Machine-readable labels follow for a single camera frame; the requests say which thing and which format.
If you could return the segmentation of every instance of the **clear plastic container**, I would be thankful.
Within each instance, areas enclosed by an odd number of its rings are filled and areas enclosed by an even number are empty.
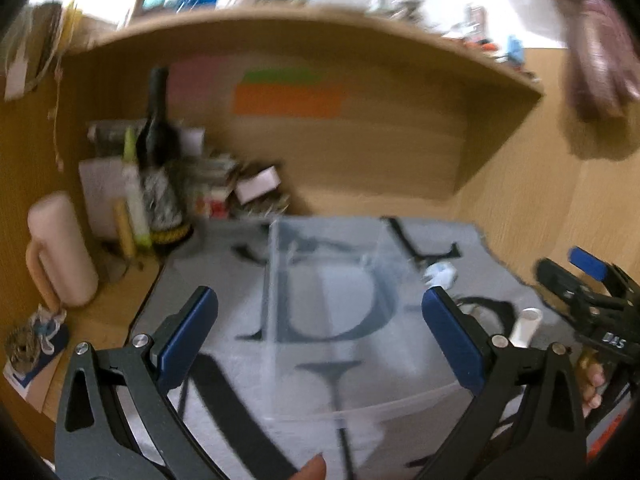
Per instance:
[[[420,276],[384,221],[276,220],[269,274],[267,418],[385,420],[460,388],[422,319]]]

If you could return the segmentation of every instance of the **white tube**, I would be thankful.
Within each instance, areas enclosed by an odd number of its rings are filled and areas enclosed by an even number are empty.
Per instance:
[[[542,311],[538,308],[525,308],[520,312],[509,341],[519,348],[527,348],[536,330],[542,322]]]

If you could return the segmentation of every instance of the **finger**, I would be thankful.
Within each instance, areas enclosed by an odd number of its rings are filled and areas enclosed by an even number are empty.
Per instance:
[[[594,395],[594,396],[593,396],[593,399],[591,399],[591,400],[588,402],[589,407],[590,407],[590,408],[593,408],[594,410],[595,410],[596,408],[599,408],[601,404],[602,404],[602,396],[600,396],[600,395],[598,395],[598,394]]]
[[[596,388],[605,383],[604,369],[602,365],[594,363],[587,368],[587,378]]]
[[[593,396],[596,394],[596,389],[590,384],[585,384],[582,387],[582,399],[584,402],[589,402],[593,399]]]
[[[305,466],[293,475],[290,480],[324,480],[326,478],[326,463],[322,454],[317,454]]]

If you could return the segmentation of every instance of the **metal screw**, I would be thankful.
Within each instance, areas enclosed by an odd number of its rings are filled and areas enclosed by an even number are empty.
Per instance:
[[[138,334],[133,338],[132,341],[133,346],[135,346],[136,348],[142,348],[143,346],[146,346],[148,342],[149,336],[147,334]]]
[[[507,348],[509,340],[505,336],[497,334],[491,338],[491,343],[497,348]]]
[[[566,348],[562,343],[553,343],[551,345],[551,349],[554,351],[555,354],[558,354],[558,355],[566,354]]]
[[[82,341],[81,343],[78,343],[78,346],[76,346],[76,354],[82,355],[86,353],[88,349],[89,349],[89,343]]]

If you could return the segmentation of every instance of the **blue gripper pad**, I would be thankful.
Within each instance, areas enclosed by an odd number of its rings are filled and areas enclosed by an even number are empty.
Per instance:
[[[569,251],[569,262],[599,282],[607,275],[607,264],[580,247]]]
[[[163,394],[182,384],[218,317],[218,298],[199,286],[178,314],[167,317],[154,334],[151,362]]]
[[[422,297],[422,317],[440,345],[460,385],[476,396],[484,387],[485,363],[463,324],[478,322],[460,312],[450,299],[450,305],[447,306],[437,295],[436,288],[439,287],[430,288]],[[482,331],[481,336],[486,338],[486,333],[479,324],[478,328]]]

